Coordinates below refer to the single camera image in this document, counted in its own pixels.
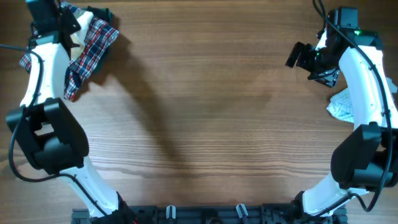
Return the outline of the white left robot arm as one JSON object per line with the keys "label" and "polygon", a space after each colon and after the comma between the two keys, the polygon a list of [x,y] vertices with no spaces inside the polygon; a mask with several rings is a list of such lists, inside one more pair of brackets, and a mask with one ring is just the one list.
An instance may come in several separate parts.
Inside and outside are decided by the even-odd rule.
{"label": "white left robot arm", "polygon": [[65,105],[97,72],[119,32],[108,9],[79,8],[68,2],[29,1],[31,37],[21,66],[29,73],[27,91],[6,123],[11,146],[28,163],[62,179],[86,204],[92,222],[118,219],[124,203],[94,168],[87,136]]}

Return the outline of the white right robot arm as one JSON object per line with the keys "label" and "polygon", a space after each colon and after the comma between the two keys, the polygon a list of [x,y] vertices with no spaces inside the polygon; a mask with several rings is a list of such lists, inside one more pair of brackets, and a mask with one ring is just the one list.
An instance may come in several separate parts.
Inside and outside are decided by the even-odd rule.
{"label": "white right robot arm", "polygon": [[367,30],[326,31],[317,46],[293,46],[285,64],[309,71],[309,79],[329,85],[343,73],[354,124],[334,150],[329,174],[292,202],[296,219],[330,217],[353,198],[370,212],[383,189],[397,184],[397,108],[382,58],[379,36]]}

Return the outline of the white and tan t-shirt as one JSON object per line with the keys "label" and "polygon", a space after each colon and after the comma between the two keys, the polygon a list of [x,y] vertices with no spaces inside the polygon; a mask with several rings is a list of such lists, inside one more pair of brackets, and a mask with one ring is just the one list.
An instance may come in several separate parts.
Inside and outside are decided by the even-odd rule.
{"label": "white and tan t-shirt", "polygon": [[80,25],[80,30],[70,35],[72,42],[78,45],[77,47],[72,47],[70,50],[71,60],[76,60],[81,56],[85,49],[85,37],[94,15],[92,12],[82,9],[78,9],[73,13],[73,15]]}

